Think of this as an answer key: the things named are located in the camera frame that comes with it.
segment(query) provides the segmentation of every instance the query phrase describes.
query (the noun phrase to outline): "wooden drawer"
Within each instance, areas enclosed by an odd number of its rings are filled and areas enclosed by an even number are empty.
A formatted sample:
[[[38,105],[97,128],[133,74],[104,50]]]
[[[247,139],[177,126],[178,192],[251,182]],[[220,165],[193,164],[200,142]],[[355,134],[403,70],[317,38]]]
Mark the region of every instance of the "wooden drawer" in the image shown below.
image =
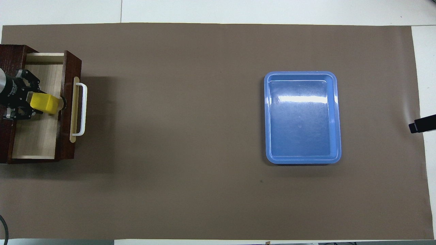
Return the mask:
[[[75,131],[72,116],[76,115],[73,90],[80,79],[82,61],[68,51],[38,53],[26,45],[0,45],[0,55],[0,67],[6,73],[14,75],[16,69],[28,69],[40,79],[42,91],[66,101],[65,109],[57,115],[37,114],[30,120],[17,121],[3,119],[6,108],[0,105],[0,163],[74,158],[75,143],[70,139],[72,128]]]

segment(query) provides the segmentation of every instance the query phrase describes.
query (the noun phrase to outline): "brown mat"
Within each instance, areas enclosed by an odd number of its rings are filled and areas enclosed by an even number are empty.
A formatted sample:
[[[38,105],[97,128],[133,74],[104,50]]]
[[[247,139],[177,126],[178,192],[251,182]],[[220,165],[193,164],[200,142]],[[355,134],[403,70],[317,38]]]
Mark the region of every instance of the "brown mat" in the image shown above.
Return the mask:
[[[89,86],[76,159],[0,166],[13,238],[433,239],[410,27],[5,26]],[[263,78],[338,79],[342,159],[265,158]]]

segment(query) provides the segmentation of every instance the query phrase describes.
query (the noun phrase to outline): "white handle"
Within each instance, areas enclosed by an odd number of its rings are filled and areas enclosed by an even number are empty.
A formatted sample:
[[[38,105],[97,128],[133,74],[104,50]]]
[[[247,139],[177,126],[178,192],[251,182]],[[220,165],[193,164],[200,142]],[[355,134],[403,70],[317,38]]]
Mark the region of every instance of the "white handle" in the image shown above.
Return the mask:
[[[86,101],[88,100],[88,87],[81,82],[76,83],[77,86],[82,87],[82,116],[80,118],[80,132],[72,134],[73,136],[82,136],[85,133],[86,125]]]

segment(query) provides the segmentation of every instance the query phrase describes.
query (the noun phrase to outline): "yellow block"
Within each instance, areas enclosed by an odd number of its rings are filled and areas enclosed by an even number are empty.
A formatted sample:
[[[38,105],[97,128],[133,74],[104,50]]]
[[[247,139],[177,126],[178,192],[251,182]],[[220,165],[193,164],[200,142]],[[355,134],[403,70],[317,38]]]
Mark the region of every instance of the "yellow block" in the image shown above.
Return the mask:
[[[50,94],[33,93],[30,106],[48,114],[56,114],[59,99]]]

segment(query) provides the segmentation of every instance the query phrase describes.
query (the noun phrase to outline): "plastic tray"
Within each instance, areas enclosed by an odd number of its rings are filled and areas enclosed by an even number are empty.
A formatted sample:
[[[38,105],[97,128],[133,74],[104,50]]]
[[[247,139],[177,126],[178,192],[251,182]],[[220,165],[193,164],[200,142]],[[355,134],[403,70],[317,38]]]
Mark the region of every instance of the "plastic tray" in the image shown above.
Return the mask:
[[[265,76],[266,156],[275,164],[330,164],[341,158],[337,80],[329,71]]]

